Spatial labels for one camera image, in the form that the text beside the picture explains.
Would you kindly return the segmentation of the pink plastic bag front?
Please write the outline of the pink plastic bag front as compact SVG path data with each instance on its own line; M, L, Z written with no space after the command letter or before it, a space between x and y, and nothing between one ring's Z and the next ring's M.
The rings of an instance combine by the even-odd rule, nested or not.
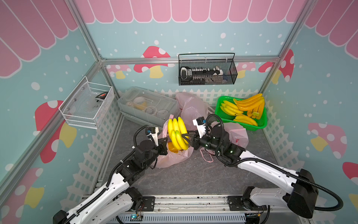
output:
M169 119L174 119L174 115L170 115ZM163 131L162 133L159 135L159 138L167 138L168 143L170 142L170 139L168 137L168 129L167 129L167 124L168 121L165 122L164 126L163 126ZM157 167L158 168L168 168L174 164L178 164L180 162L183 162L185 160L187 160L193 153L194 148L193 147L189 147L188 150L184 150L184 151L179 151L178 153L173 153L169 150L168 148L168 154L163 156L160 155L158 157L158 162L157 162Z

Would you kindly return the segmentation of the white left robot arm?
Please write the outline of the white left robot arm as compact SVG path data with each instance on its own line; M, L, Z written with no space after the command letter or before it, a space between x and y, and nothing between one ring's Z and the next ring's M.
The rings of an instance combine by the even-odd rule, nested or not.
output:
M141 127L133 136L133 150L112 169L107 182L79 205L57 212L53 223L105 224L121 212L136 211L143 196L132 185L167 154L167 138L158 134L158 127Z

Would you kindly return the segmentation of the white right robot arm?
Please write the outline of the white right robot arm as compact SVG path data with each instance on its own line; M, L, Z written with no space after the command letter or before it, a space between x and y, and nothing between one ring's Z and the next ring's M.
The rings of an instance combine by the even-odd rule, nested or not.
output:
M171 135L178 138L180 146L211 150L224 166L252 172L277 186L275 189L247 188L246 202L256 206L287 207L303 218L312 218L314 211L338 211L343 208L341 197L315 183L309 171L285 169L232 143L222 119L216 114L194 119L193 125L197 129L188 131L182 118L173 123Z

